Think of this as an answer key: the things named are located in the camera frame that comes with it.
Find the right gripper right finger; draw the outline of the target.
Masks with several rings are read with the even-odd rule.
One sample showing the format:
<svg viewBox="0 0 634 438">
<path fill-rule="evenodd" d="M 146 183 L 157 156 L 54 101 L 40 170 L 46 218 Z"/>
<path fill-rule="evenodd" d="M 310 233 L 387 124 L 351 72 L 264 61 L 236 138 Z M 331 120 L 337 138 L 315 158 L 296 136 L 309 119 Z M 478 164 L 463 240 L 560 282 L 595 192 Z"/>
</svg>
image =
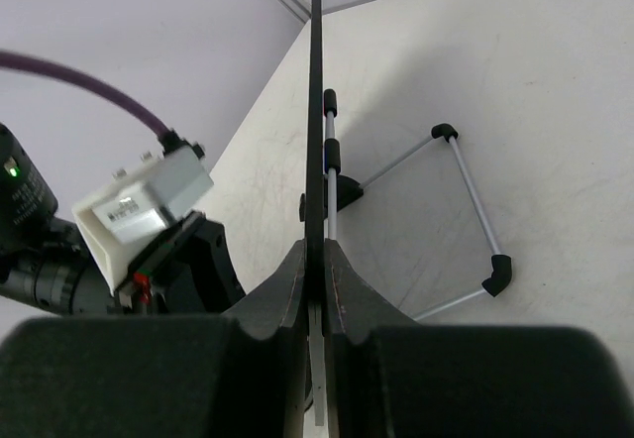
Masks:
<svg viewBox="0 0 634 438">
<path fill-rule="evenodd" d="M 625 385 L 570 327 L 421 325 L 324 246 L 335 437 L 621 437 Z"/>
</svg>

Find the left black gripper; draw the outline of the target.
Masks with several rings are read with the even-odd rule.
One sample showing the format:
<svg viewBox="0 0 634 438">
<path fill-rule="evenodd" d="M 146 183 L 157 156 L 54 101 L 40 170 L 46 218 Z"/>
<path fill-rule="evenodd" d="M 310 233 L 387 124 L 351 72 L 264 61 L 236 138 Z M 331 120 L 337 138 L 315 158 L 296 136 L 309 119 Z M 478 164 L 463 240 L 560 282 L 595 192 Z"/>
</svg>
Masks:
<svg viewBox="0 0 634 438">
<path fill-rule="evenodd" d="M 115 288 L 113 314 L 220 314 L 246 293 L 225 228 L 192 212 L 153 239 Z"/>
</svg>

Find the small black-framed whiteboard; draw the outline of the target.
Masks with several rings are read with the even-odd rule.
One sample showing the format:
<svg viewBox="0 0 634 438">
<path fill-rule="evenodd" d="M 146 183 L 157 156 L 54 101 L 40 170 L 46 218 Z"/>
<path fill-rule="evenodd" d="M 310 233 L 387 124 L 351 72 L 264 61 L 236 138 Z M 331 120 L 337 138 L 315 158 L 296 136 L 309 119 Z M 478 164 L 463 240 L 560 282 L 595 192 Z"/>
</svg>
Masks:
<svg viewBox="0 0 634 438">
<path fill-rule="evenodd" d="M 304 217 L 304 286 L 315 425 L 326 425 L 323 187 L 323 33 L 322 0 L 311 0 L 308 122 Z"/>
</svg>

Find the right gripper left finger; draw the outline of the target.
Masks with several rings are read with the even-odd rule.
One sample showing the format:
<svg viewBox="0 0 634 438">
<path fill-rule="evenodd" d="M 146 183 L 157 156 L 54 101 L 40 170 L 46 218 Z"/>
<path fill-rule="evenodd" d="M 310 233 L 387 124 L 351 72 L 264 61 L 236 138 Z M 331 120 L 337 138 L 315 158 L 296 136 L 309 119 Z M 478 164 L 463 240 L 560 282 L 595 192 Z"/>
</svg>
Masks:
<svg viewBox="0 0 634 438">
<path fill-rule="evenodd" d="M 1 346 L 5 437 L 299 437 L 304 246 L 222 315 L 37 318 Z"/>
</svg>

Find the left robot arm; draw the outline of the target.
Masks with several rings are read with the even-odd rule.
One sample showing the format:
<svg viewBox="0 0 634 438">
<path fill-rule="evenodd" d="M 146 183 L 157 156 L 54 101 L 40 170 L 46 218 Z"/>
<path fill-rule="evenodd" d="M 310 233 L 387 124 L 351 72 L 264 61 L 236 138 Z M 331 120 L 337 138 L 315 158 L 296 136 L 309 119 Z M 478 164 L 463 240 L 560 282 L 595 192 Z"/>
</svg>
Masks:
<svg viewBox="0 0 634 438">
<path fill-rule="evenodd" d="M 224 227 L 194 209 L 211 179 L 178 147 L 81 201 L 71 220 L 1 132 L 1 294 L 60 315 L 221 313 L 244 297 Z"/>
</svg>

